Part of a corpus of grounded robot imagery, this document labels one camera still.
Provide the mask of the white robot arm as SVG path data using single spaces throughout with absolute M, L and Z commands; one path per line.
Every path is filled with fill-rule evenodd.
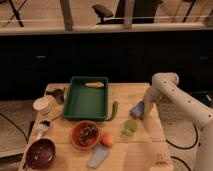
M 151 112 L 162 95 L 169 98 L 201 131 L 194 171 L 213 171 L 213 110 L 181 90 L 178 83 L 179 76 L 174 72 L 154 74 L 143 96 L 144 114 Z

